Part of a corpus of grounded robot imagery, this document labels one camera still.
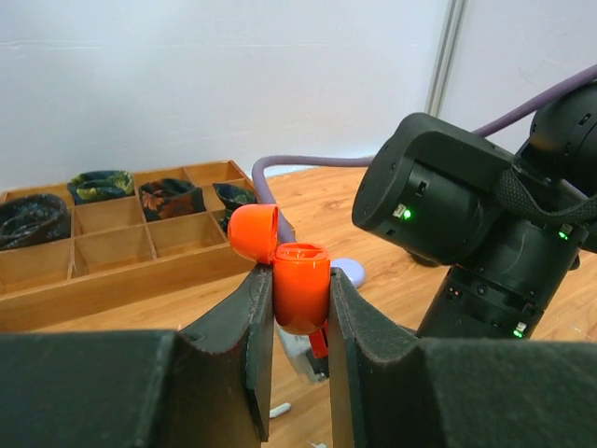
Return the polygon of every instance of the dark floral fabric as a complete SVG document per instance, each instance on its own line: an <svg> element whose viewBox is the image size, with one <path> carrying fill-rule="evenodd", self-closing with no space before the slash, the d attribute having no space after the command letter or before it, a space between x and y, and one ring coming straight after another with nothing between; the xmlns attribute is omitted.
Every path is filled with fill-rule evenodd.
<svg viewBox="0 0 597 448"><path fill-rule="evenodd" d="M66 203L53 194L32 194L0 203L0 250L40 245L71 234Z"/></svg>
<svg viewBox="0 0 597 448"><path fill-rule="evenodd" d="M232 212L248 203L257 203L257 196L250 189L243 189L232 184L214 184L214 189L215 194L226 207L224 217L220 219L219 224L222 231L228 234L228 223Z"/></svg>
<svg viewBox="0 0 597 448"><path fill-rule="evenodd" d="M139 188L139 197L149 222L205 211L203 192L185 180L149 182Z"/></svg>
<svg viewBox="0 0 597 448"><path fill-rule="evenodd" d="M134 194L132 174L127 171L92 171L74 177L66 187L75 204L98 203Z"/></svg>

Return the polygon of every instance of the tray compartment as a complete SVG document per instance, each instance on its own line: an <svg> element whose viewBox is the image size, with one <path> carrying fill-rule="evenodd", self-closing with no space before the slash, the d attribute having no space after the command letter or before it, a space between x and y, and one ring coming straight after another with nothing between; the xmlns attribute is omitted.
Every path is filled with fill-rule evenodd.
<svg viewBox="0 0 597 448"><path fill-rule="evenodd" d="M174 217L148 224L158 257L170 257L226 242L209 213Z"/></svg>
<svg viewBox="0 0 597 448"><path fill-rule="evenodd" d="M71 243L63 239L0 252L0 295L65 281Z"/></svg>
<svg viewBox="0 0 597 448"><path fill-rule="evenodd" d="M242 189L248 189L255 193L253 185L251 185L246 179L236 179L227 182L215 183L236 185L237 187L241 187ZM226 208L222 201L220 201L220 199L217 197L217 194L215 194L215 189L213 185L206 185L201 187L201 189L203 192L203 202L205 203L205 208L207 208L208 211L218 212Z"/></svg>
<svg viewBox="0 0 597 448"><path fill-rule="evenodd" d="M191 181L200 187L212 185L214 182L244 179L244 173L233 161L217 161L201 163L186 167Z"/></svg>
<svg viewBox="0 0 597 448"><path fill-rule="evenodd" d="M138 191L142 185L147 182L153 182L154 180L161 180L165 178L180 179L191 182L191 179L187 175L187 171L184 167L170 168L167 170L156 170L156 171L143 171L141 173L134 174L134 185Z"/></svg>
<svg viewBox="0 0 597 448"><path fill-rule="evenodd" d="M129 197L87 203L75 208L74 236L113 231L142 224L143 209L138 198Z"/></svg>
<svg viewBox="0 0 597 448"><path fill-rule="evenodd" d="M41 187L31 187L27 189L13 189L12 191L7 191L4 194L3 202L12 201L13 199L22 198L23 196L29 196L30 194L40 194L40 193L48 193L54 194L59 198L62 198L66 203L67 207L74 207L75 201L73 201L73 196L66 188L66 184L53 184L53 185L46 185Z"/></svg>
<svg viewBox="0 0 597 448"><path fill-rule="evenodd" d="M145 226L107 231L75 239L73 278L114 271L153 259Z"/></svg>

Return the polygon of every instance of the wooden divider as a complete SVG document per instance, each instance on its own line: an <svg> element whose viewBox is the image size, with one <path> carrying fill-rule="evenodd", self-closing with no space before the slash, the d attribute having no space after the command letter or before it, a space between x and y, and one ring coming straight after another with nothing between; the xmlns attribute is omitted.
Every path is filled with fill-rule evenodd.
<svg viewBox="0 0 597 448"><path fill-rule="evenodd" d="M248 272L253 263L229 246L214 183L255 191L234 161L132 173L127 198L75 205L66 184L7 191L0 202L47 192L71 214L70 238L0 251L0 331L33 330L157 295ZM147 222L146 182L173 177L203 191L207 211Z"/></svg>

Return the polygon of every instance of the white backdrop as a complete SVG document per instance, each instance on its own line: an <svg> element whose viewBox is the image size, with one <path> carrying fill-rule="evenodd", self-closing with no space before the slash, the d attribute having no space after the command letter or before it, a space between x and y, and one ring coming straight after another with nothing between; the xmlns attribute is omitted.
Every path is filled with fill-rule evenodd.
<svg viewBox="0 0 597 448"><path fill-rule="evenodd" d="M423 110L447 0L6 0L0 189L360 157Z"/></svg>
<svg viewBox="0 0 597 448"><path fill-rule="evenodd" d="M474 130L597 63L594 0L469 0L440 117ZM532 117L491 139L510 152Z"/></svg>

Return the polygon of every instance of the orange plastic cap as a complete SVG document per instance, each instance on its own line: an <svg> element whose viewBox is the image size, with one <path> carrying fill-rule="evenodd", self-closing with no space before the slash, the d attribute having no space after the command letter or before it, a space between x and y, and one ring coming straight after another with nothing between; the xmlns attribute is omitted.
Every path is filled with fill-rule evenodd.
<svg viewBox="0 0 597 448"><path fill-rule="evenodd" d="M324 326L331 262L319 245L279 245L273 257L273 312L286 332L307 335Z"/></svg>
<svg viewBox="0 0 597 448"><path fill-rule="evenodd" d="M250 203L232 212L228 239L241 257L271 264L278 243L278 206Z"/></svg>

